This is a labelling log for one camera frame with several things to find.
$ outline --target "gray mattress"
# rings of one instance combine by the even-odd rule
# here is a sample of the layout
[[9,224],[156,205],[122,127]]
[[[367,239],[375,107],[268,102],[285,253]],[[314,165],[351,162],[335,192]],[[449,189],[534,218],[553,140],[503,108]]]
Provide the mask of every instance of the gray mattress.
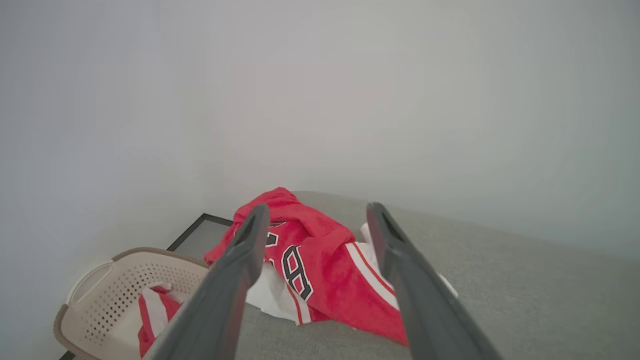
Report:
[[[360,238],[362,200],[299,199]],[[506,359],[639,359],[640,264],[387,207]],[[247,305],[236,359],[409,359],[390,340],[336,322],[295,326]]]

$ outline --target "basket handle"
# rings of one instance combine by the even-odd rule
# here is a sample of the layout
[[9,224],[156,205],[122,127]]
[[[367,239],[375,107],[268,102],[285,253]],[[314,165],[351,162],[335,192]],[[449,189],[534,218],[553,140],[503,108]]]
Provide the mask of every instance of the basket handle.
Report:
[[[96,281],[95,284],[91,285],[91,288],[89,288],[89,290],[87,290],[84,294],[82,294],[82,296],[80,296],[80,299],[77,299],[76,301],[74,301],[74,298],[76,297],[76,292],[80,289],[82,285],[84,285],[85,281],[87,281],[90,277],[92,277],[92,275],[95,274],[96,272],[107,267],[109,268],[109,270],[106,273],[104,273],[104,275],[100,277],[100,279]],[[96,286],[98,286],[102,282],[102,280],[104,280],[105,277],[107,277],[107,275],[109,275],[109,273],[111,273],[112,270],[113,270],[113,260],[109,260],[96,266],[92,270],[89,270],[86,273],[84,273],[84,275],[80,276],[78,280],[76,280],[76,283],[71,287],[71,290],[67,295],[66,304],[71,305],[72,302],[73,304],[77,304],[80,301],[82,301],[87,295],[91,293],[91,291],[93,291],[93,289],[95,289]]]

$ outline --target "clothing pile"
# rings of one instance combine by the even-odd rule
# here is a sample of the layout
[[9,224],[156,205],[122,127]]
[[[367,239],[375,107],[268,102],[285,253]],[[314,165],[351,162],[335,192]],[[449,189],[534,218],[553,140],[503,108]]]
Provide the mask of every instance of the clothing pile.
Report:
[[[239,208],[220,244],[204,256],[212,265],[225,252],[251,210],[267,204],[271,223],[264,264],[246,302],[296,325],[336,320],[355,329],[407,345],[396,293],[380,274],[369,226],[365,242],[320,211],[302,204],[285,188],[263,193]],[[447,280],[445,285],[458,296]],[[182,301],[171,297],[171,284],[151,284],[140,297],[143,327],[138,334],[144,356]]]

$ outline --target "beige laundry basket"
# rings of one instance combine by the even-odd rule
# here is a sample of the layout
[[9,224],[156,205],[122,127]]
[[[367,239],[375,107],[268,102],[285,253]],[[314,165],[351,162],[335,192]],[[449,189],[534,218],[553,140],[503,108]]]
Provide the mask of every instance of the beige laundry basket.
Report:
[[80,359],[140,359],[142,289],[168,281],[184,300],[206,273],[204,262],[170,251],[125,251],[78,279],[56,316],[56,339]]

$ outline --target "jersey number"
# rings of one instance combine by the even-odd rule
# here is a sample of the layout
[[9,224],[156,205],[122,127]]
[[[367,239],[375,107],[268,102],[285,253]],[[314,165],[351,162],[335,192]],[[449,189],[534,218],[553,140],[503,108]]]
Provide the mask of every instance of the jersey number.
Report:
[[272,247],[278,245],[278,235],[267,233],[267,244],[264,247]]
[[309,279],[305,274],[305,265],[302,263],[298,247],[291,245],[282,254],[282,273],[284,274],[289,286],[295,290],[298,295],[307,301],[309,296],[314,292]]

